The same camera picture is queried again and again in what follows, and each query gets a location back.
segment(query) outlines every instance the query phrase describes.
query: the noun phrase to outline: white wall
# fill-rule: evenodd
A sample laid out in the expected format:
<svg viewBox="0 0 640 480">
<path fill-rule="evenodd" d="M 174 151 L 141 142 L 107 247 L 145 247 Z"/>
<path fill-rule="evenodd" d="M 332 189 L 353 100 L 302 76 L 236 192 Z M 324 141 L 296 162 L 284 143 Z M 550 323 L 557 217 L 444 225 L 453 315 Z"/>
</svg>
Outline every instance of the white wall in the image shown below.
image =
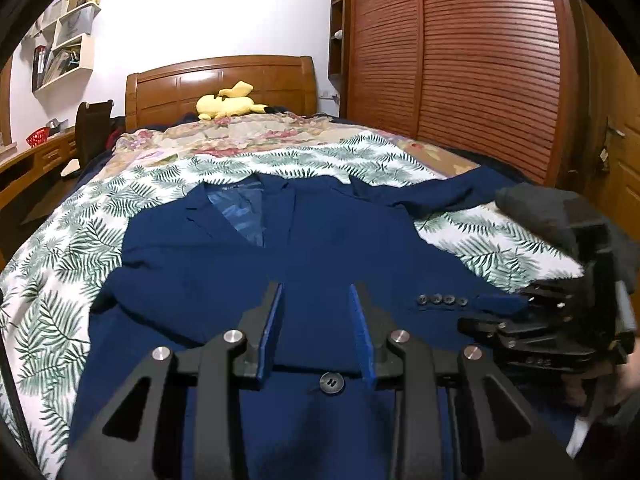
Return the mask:
<svg viewBox="0 0 640 480">
<path fill-rule="evenodd" d="M 82 101 L 115 101 L 124 115 L 127 75 L 204 57 L 243 54 L 312 56 L 319 92 L 335 93 L 327 79 L 330 0 L 102 0 L 95 18 L 94 72 L 88 81 L 60 82 L 31 93 L 33 40 L 14 53 L 11 130 L 18 147 L 51 118 L 74 124 Z M 319 110 L 337 115 L 332 101 Z"/>
</svg>

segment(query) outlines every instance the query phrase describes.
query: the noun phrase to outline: fern leaf pattern blanket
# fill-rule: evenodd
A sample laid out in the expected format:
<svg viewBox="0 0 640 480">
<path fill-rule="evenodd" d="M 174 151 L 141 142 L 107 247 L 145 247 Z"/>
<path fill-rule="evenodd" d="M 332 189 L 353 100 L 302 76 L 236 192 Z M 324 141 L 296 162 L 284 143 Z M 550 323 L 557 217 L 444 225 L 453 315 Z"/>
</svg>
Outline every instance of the fern leaf pattern blanket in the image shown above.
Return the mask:
<svg viewBox="0 0 640 480">
<path fill-rule="evenodd" d="M 216 158 L 197 154 L 162 166 L 127 166 L 94 178 L 67 199 L 17 251 L 0 275 L 0 329 L 40 468 L 54 478 L 66 443 L 78 381 L 90 348 L 88 313 L 120 264 L 129 218 L 183 197 L 196 184 L 236 182 L 251 173 L 286 178 L 354 175 L 372 185 L 407 186 L 443 178 L 376 133 L 323 146 L 286 147 Z M 578 276 L 565 256 L 491 206 L 416 221 L 427 242 L 456 254 L 506 291 L 538 278 Z M 4 386 L 0 413 L 15 431 Z"/>
</svg>

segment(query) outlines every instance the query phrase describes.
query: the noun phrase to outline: suit jacket sleeve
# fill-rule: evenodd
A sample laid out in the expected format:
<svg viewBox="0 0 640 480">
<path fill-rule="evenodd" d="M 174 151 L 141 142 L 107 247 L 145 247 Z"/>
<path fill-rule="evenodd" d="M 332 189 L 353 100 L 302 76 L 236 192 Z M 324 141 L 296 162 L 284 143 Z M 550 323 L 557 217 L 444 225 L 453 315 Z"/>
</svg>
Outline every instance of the suit jacket sleeve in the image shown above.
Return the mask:
<svg viewBox="0 0 640 480">
<path fill-rule="evenodd" d="M 404 187 L 370 186 L 354 176 L 350 180 L 355 196 L 390 207 L 402 205 L 414 218 L 486 204 L 494 200 L 498 189 L 514 185 L 485 166 L 447 180 L 427 180 Z"/>
</svg>

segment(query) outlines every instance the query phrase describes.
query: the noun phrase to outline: desk drawer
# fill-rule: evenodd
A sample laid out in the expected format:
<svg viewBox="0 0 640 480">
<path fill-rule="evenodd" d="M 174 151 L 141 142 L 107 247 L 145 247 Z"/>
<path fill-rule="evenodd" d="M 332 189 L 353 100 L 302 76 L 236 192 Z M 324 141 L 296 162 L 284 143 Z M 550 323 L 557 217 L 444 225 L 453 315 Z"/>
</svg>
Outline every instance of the desk drawer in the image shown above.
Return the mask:
<svg viewBox="0 0 640 480">
<path fill-rule="evenodd" d="M 51 168 L 55 168 L 56 165 L 63 161 L 64 153 L 60 143 L 56 143 L 53 146 L 47 146 L 43 148 L 36 156 L 37 166 L 42 167 L 42 171 L 47 173 Z"/>
</svg>

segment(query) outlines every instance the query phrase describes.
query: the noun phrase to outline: silver bolt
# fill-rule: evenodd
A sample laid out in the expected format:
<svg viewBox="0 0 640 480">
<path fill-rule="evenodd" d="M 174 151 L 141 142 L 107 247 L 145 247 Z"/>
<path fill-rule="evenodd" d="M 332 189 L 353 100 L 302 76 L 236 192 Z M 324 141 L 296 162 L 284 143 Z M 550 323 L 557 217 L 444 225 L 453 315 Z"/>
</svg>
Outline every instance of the silver bolt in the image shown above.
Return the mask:
<svg viewBox="0 0 640 480">
<path fill-rule="evenodd" d="M 227 330 L 223 337 L 227 343 L 237 343 L 244 337 L 244 334 L 239 330 L 233 329 Z"/>
<path fill-rule="evenodd" d="M 166 346 L 159 346 L 158 348 L 154 348 L 154 351 L 151 352 L 151 357 L 156 361 L 164 361 L 171 355 L 171 350 L 169 350 Z"/>
<path fill-rule="evenodd" d="M 472 361 L 478 361 L 482 357 L 482 350 L 475 345 L 466 346 L 462 353 Z"/>
<path fill-rule="evenodd" d="M 391 333 L 391 341 L 396 343 L 406 343 L 409 341 L 410 334 L 406 330 L 394 330 Z"/>
</svg>

